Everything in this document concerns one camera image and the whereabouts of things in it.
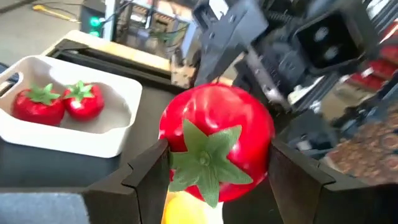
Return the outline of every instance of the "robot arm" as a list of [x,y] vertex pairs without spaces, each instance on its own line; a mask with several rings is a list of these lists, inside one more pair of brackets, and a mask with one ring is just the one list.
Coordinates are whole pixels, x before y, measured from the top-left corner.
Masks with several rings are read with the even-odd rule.
[[[312,1],[300,13],[284,4],[290,15],[263,10],[256,0],[241,0],[217,20],[208,1],[200,2],[193,12],[203,31],[195,84],[221,76],[244,52],[246,72],[268,101],[282,111],[303,111],[341,76],[367,69],[367,60],[377,55],[379,37],[360,0]],[[303,87],[310,89],[305,97],[291,99]]]

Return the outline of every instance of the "red tomato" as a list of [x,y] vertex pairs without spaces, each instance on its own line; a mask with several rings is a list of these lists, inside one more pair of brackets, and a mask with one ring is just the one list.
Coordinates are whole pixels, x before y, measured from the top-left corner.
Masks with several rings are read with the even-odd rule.
[[64,92],[63,103],[69,115],[78,121],[90,121],[104,109],[105,102],[98,85],[79,81]]
[[[220,182],[219,202],[234,200],[258,185],[267,174],[267,152],[274,135],[269,112],[244,90],[221,84],[206,84],[176,96],[160,119],[159,138],[166,138],[172,152],[187,152],[183,120],[189,120],[207,136],[233,126],[241,134],[226,158],[248,174],[251,184]],[[197,185],[185,189],[203,200]]]
[[48,84],[43,89],[33,87],[19,92],[11,113],[23,121],[58,126],[65,114],[65,107],[60,95],[52,91],[52,84]]

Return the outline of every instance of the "table surface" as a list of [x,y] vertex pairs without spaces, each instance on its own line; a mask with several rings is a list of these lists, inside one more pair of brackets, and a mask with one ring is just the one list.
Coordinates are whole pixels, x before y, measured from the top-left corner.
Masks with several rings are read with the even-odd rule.
[[[63,39],[86,44],[143,65],[170,71],[167,59],[74,30],[43,52],[47,55]],[[136,121],[120,156],[111,159],[14,145],[0,138],[0,187],[86,187],[115,171],[158,137],[160,116],[175,95],[144,86]]]

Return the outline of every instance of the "floor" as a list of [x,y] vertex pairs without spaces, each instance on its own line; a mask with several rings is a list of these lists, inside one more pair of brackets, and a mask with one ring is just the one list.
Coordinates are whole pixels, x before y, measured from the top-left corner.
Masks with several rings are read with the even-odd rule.
[[[16,0],[0,0],[0,8],[14,2]],[[65,2],[80,3],[81,0]],[[79,14],[78,6],[62,8]],[[0,62],[10,65],[22,57],[40,54],[73,29],[79,29],[79,25],[35,12],[31,6],[0,14]]]

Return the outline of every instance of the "bolt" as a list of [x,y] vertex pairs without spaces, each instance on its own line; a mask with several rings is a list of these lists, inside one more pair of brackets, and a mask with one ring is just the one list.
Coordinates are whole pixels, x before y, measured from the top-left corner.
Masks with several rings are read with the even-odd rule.
[[229,22],[234,22],[234,21],[235,21],[235,16],[232,15],[232,16],[229,18]]
[[329,49],[325,52],[323,55],[326,60],[331,60],[335,58],[338,54],[338,47],[336,46],[331,46]]
[[314,113],[320,113],[321,112],[321,102],[318,100],[315,100],[311,105],[310,109],[313,110]]
[[314,36],[316,42],[322,41],[329,34],[329,29],[326,27],[321,27],[317,30]]
[[369,67],[367,69],[365,69],[365,71],[361,72],[361,76],[363,78],[366,78],[368,75],[372,74],[374,72],[372,67]]

